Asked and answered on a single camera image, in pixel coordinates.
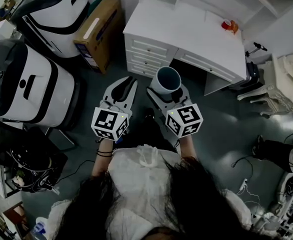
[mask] black wristband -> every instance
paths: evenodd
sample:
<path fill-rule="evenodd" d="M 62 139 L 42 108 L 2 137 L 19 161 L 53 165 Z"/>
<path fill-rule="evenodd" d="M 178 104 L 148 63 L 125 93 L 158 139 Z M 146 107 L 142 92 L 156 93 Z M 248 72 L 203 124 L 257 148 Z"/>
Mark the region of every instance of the black wristband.
<path fill-rule="evenodd" d="M 96 152 L 99 152 L 99 153 L 102 153 L 102 154 L 109 154 L 109 153 L 112 153 L 113 150 L 112 150 L 112 151 L 109 151 L 109 152 L 102 152 L 102 151 L 100 151 L 99 149 L 97 149 Z"/>
<path fill-rule="evenodd" d="M 96 153 L 98 156 L 100 157 L 104 157 L 104 158 L 111 158 L 112 155 L 102 155 L 102 154 L 99 154 L 99 153 Z"/>

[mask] black cable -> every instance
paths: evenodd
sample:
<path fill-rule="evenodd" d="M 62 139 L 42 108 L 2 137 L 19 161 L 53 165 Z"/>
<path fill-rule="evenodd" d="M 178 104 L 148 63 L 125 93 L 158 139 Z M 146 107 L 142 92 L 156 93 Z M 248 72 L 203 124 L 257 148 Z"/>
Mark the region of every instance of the black cable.
<path fill-rule="evenodd" d="M 75 175 L 75 174 L 78 172 L 78 170 L 80 169 L 80 167 L 81 167 L 85 162 L 92 162 L 92 163 L 95 163 L 95 161 L 92 161 L 92 160 L 85 160 L 84 162 L 82 162 L 82 163 L 78 166 L 78 168 L 76 169 L 76 171 L 75 171 L 74 173 L 72 173 L 72 174 L 70 174 L 70 175 L 68 175 L 68 176 L 65 176 L 65 177 L 63 177 L 63 178 L 60 178 L 60 179 L 55 183 L 55 185 L 58 184 L 60 181 L 66 179 L 66 178 L 68 178 L 68 177 L 70 177 L 70 176 L 72 176 L 72 175 Z"/>
<path fill-rule="evenodd" d="M 248 160 L 248 157 L 252 157 L 252 155 L 247 155 L 247 156 L 241 157 L 238 160 L 236 160 L 234 163 L 231 164 L 231 167 L 234 168 L 234 167 L 236 167 L 237 163 L 240 162 L 243 159 L 246 160 L 250 164 L 250 166 L 251 166 L 251 176 L 250 176 L 250 178 L 247 179 L 247 181 L 251 180 L 251 178 L 253 177 L 253 171 L 254 171 L 253 170 L 253 164 Z"/>
<path fill-rule="evenodd" d="M 180 139 L 177 139 L 177 141 L 176 141 L 176 143 L 175 143 L 175 145 L 174 145 L 174 149 L 175 149 L 175 151 L 178 153 L 178 151 L 177 151 L 177 147 L 180 145 Z"/>
<path fill-rule="evenodd" d="M 289 136 L 287 136 L 287 137 L 285 138 L 285 140 L 283 141 L 283 144 L 285 144 L 285 143 L 286 143 L 286 140 L 287 140 L 289 137 L 291 137 L 292 135 L 293 135 L 293 133 L 290 134 Z"/>

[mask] white and black machine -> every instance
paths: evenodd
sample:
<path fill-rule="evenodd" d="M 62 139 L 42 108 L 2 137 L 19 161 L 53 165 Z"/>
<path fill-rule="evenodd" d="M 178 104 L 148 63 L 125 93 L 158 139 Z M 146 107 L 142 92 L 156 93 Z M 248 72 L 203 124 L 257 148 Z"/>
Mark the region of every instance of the white and black machine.
<path fill-rule="evenodd" d="M 181 87 L 171 93 L 166 100 L 152 88 L 146 88 L 146 94 L 154 106 L 165 116 L 165 125 L 178 137 L 182 138 L 199 131 L 203 117 L 196 103 L 192 104 L 188 89 Z"/>
<path fill-rule="evenodd" d="M 80 80 L 15 39 L 0 40 L 0 117 L 27 124 L 70 128 Z"/>
<path fill-rule="evenodd" d="M 80 54 L 73 39 L 89 6 L 88 0 L 23 0 L 10 20 L 39 52 L 72 58 Z"/>
<path fill-rule="evenodd" d="M 121 78 L 111 84 L 96 107 L 91 128 L 96 136 L 117 141 L 129 126 L 138 81 L 132 76 Z"/>
<path fill-rule="evenodd" d="M 91 128 L 101 138 L 118 141 L 129 126 L 138 81 L 128 76 L 111 84 L 105 91 L 100 107 L 93 114 Z M 192 104 L 188 89 L 181 87 L 171 93 L 172 99 L 165 100 L 152 88 L 146 93 L 157 109 L 165 116 L 165 125 L 182 138 L 199 131 L 203 117 L 197 104 Z"/>

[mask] shoe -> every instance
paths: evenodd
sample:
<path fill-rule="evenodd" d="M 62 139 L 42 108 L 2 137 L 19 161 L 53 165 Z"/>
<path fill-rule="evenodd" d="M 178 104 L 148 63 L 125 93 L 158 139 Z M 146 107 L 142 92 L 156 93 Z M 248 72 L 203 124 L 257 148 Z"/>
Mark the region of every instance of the shoe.
<path fill-rule="evenodd" d="M 151 108 L 151 107 L 148 107 L 145 110 L 144 114 L 145 114 L 145 118 L 147 118 L 147 117 L 152 117 L 153 119 L 155 118 L 155 112 L 154 112 L 153 108 Z"/>
<path fill-rule="evenodd" d="M 259 149 L 260 149 L 261 144 L 263 144 L 263 142 L 264 142 L 264 140 L 263 140 L 262 135 L 259 135 L 256 139 L 255 145 L 252 147 L 253 157 L 260 160 L 260 161 L 262 161 L 263 158 L 258 157 L 259 156 Z"/>

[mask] white desk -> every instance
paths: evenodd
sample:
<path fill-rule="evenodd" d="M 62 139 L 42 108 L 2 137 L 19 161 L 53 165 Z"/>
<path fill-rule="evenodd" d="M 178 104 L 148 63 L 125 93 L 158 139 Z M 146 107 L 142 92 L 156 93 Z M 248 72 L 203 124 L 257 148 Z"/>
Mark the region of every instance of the white desk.
<path fill-rule="evenodd" d="M 207 74 L 205 95 L 246 78 L 241 32 L 221 27 L 212 12 L 179 2 L 175 9 L 159 0 L 144 0 L 135 8 L 123 33 L 128 70 L 153 77 L 173 59 Z"/>

